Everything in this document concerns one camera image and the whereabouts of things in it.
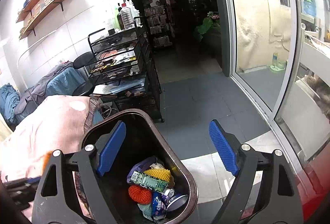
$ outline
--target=trash bin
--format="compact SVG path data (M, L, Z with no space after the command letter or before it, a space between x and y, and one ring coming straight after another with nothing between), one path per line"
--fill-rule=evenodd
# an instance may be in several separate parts
M126 137L110 171L98 181L111 213L118 223L153 223L143 217L137 203L129 197L126 177L135 164L155 155L164 162L165 168L171 171L175 191L189 195L188 202L179 209L168 212L168 222L164 222L181 223L197 205L197 186L190 172L171 150L148 114L139 109L123 110L88 130L80 147L95 144L98 138L109 133L119 120L126 125Z

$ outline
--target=orange mesh net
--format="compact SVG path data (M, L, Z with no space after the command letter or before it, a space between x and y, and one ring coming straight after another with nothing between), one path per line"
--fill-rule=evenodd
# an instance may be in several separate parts
M144 171L145 174L157 177L161 180L170 181L171 172L167 169L149 169Z
M147 205L151 203L151 190L145 189L138 185L133 185L128 188L128 195L132 198L133 201Z

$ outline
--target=oreo wrapper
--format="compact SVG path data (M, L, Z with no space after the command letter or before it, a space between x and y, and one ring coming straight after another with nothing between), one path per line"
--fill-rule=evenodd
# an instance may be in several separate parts
M167 202L166 207L168 212L172 212L186 203L189 195L182 195L176 193L170 200Z
M152 218L155 221L166 217L166 205L162 201L162 195L159 192L154 192L152 195Z

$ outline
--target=black office chair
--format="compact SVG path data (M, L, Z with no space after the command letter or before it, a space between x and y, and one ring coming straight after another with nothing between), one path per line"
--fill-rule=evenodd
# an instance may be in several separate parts
M94 54L89 51L83 53L78 56L73 62L74 69L80 69L90 63L93 58L95 58ZM80 84L72 93L73 96L89 96L93 93L95 86L90 82L90 80L85 81L83 84Z

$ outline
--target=metal screw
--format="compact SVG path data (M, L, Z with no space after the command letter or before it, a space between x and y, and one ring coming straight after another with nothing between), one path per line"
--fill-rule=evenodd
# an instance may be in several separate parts
M251 149L251 147L248 144L243 144L242 149L245 150L245 151L248 151L248 150Z
M54 157L60 156L60 154L61 154L61 151L59 149L53 151Z
M92 144L89 144L85 147L85 151L92 151L94 149L94 146Z
M283 152L281 150L279 150L279 149L275 150L275 155L282 156L282 154L283 154Z

